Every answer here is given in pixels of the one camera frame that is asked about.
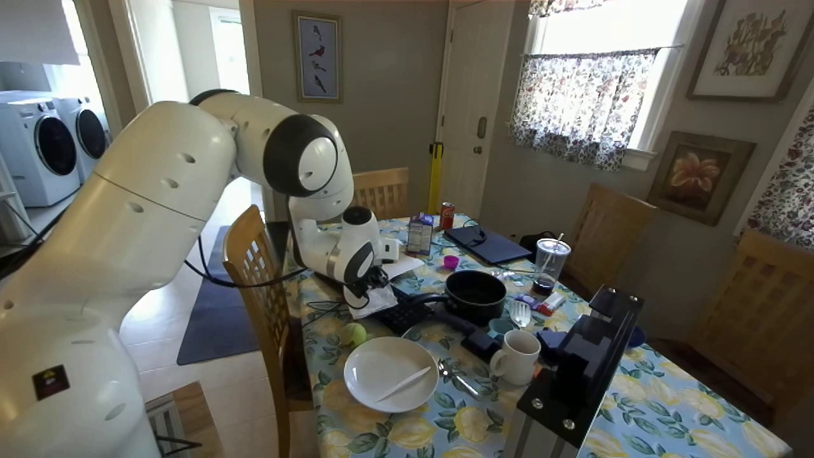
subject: framed picture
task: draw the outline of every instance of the framed picture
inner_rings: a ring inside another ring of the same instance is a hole
[[[689,96],[783,96],[811,15],[811,0],[719,0]]]
[[[648,202],[714,226],[755,142],[672,133]]]
[[[340,23],[330,15],[292,12],[297,91],[307,101],[340,101]]]

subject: small container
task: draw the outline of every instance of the small container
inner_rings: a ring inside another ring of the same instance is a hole
[[[454,230],[454,222],[456,222],[456,206],[450,202],[443,202],[437,230],[447,231]]]
[[[563,239],[538,239],[538,264],[545,276],[561,277],[569,255],[569,245]]]
[[[456,272],[457,271],[457,252],[456,250],[443,250],[440,268],[447,271],[447,272]]]
[[[408,222],[408,255],[428,255],[433,241],[433,216],[419,215]]]
[[[550,276],[543,276],[531,282],[531,294],[539,299],[550,299],[554,294],[554,281]]]

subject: black bowl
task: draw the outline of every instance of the black bowl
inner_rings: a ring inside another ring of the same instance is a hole
[[[475,271],[454,272],[445,282],[450,313],[487,325],[492,319],[505,316],[506,285]]]

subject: floral curtain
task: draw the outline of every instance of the floral curtain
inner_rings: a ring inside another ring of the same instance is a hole
[[[602,3],[608,0],[531,0],[530,12],[545,19],[553,12],[601,7]]]
[[[616,169],[656,53],[530,57],[517,94],[517,140],[567,160]]]
[[[747,224],[814,250],[814,107]]]

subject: wooden chair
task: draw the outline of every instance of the wooden chair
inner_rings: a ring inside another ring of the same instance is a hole
[[[594,184],[576,231],[563,281],[582,296],[614,285],[656,206]]]
[[[225,245],[225,268],[239,285],[260,285],[279,277],[279,257],[272,252],[260,210],[250,206],[235,218]],[[264,370],[272,384],[277,414],[277,456],[291,456],[291,412],[314,411],[302,330],[288,313],[282,282],[239,288]]]
[[[409,216],[409,169],[354,174],[354,206],[367,206],[376,218]]]
[[[693,348],[783,419],[814,390],[814,252],[747,230]]]

